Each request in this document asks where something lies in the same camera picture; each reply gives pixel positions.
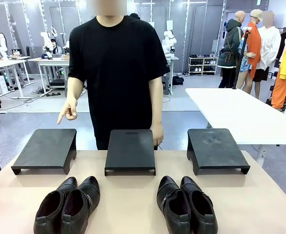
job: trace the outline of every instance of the shoe rack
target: shoe rack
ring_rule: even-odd
[[[218,57],[188,58],[188,73],[190,75],[215,75]]]

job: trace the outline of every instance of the shoe opening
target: shoe opening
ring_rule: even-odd
[[[66,203],[66,207],[64,208],[64,214],[75,216],[83,207],[83,199],[80,190],[74,190],[71,192],[68,197],[68,201]]]
[[[177,215],[187,215],[189,213],[183,191],[177,191],[177,197],[169,202],[169,207]]]
[[[209,202],[200,191],[193,192],[192,202],[198,213],[201,215],[213,214]]]
[[[57,192],[50,193],[45,199],[44,203],[42,204],[37,217],[49,216],[54,211],[57,210],[58,206],[61,202],[61,195]]]

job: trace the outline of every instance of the shoe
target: shoe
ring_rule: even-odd
[[[210,198],[188,176],[182,178],[180,188],[185,192],[191,207],[193,232],[196,234],[217,234],[218,223]]]
[[[68,195],[61,214],[61,234],[84,234],[88,219],[99,202],[98,181],[90,176]]]
[[[34,234],[59,233],[61,228],[61,211],[68,194],[76,187],[76,178],[70,177],[44,198],[36,214]]]
[[[191,208],[183,190],[169,176],[160,181],[157,205],[166,219],[169,234],[191,234]]]

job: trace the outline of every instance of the dark green jacket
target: dark green jacket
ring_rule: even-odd
[[[243,36],[241,24],[234,19],[230,19],[226,26],[227,35],[225,38],[225,47],[218,60],[218,65],[222,67],[236,67],[236,58],[239,57],[238,48],[240,38]]]

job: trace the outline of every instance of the man's left hand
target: man's left hand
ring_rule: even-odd
[[[154,146],[158,146],[163,141],[163,125],[161,123],[152,124],[150,130],[153,132]]]

